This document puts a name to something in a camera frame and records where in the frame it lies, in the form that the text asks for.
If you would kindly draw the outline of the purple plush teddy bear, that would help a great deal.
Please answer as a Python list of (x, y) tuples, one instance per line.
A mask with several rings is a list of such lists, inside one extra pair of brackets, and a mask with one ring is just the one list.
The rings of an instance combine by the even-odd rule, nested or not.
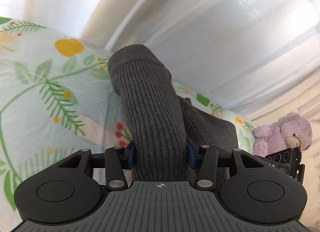
[(253, 154), (261, 157), (299, 147), (307, 149), (312, 143), (311, 124), (298, 113), (289, 113), (281, 127), (261, 125), (254, 131)]

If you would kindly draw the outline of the white sheer curtain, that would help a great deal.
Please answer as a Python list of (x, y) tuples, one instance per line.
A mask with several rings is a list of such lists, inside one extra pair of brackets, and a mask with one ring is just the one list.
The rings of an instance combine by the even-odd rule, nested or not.
[(111, 52), (143, 44), (175, 80), (250, 119), (319, 82), (319, 0), (1, 0), (1, 16)]

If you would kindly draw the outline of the floral print bed sheet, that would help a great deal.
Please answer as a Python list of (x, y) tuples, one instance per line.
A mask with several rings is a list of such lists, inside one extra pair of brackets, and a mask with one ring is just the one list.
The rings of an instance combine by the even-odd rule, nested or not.
[(1, 231), (21, 222), (14, 192), (24, 180), (81, 148), (131, 141), (110, 57), (70, 35), (1, 18)]

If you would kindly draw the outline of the dark grey ribbed knit sweater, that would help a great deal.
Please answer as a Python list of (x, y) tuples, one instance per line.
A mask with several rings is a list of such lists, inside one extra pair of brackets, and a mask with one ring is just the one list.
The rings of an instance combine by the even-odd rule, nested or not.
[(186, 162), (187, 139), (220, 153), (238, 146), (235, 126), (178, 96), (169, 70), (147, 47), (118, 50), (108, 71), (137, 148), (134, 180), (195, 181), (196, 173)]

